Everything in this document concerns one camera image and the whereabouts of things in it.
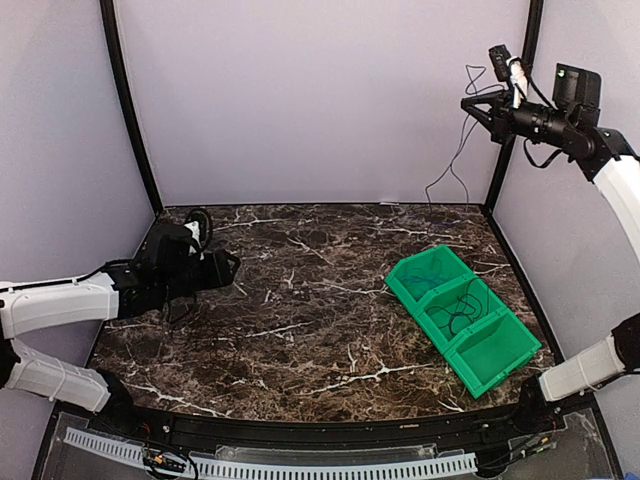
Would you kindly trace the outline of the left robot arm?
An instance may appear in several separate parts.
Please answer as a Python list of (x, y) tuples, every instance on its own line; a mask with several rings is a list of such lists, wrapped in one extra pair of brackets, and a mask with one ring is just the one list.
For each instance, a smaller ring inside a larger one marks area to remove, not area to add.
[(76, 277), (1, 285), (1, 386), (89, 412), (120, 436), (141, 427), (140, 412), (111, 372), (75, 366), (37, 351), (20, 336), (85, 321), (129, 319), (161, 311), (177, 298), (233, 283), (240, 260), (210, 251), (208, 230), (191, 220), (151, 231), (131, 259)]

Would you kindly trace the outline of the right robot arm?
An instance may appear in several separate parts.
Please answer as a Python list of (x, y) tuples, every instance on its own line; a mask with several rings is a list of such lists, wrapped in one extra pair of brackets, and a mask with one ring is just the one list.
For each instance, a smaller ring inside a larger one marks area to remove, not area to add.
[[(490, 51), (498, 81), (506, 89), (466, 97), (462, 109), (494, 143), (522, 137), (554, 152), (535, 168), (545, 169), (561, 154), (578, 165), (608, 202), (632, 249), (639, 248), (639, 156), (617, 130), (601, 128), (601, 77), (565, 64), (556, 66), (553, 95), (539, 102), (528, 93), (537, 85), (521, 58), (504, 46)], [(510, 424), (521, 434), (543, 430), (560, 401), (639, 372), (639, 317), (622, 321), (603, 340), (523, 382)]]

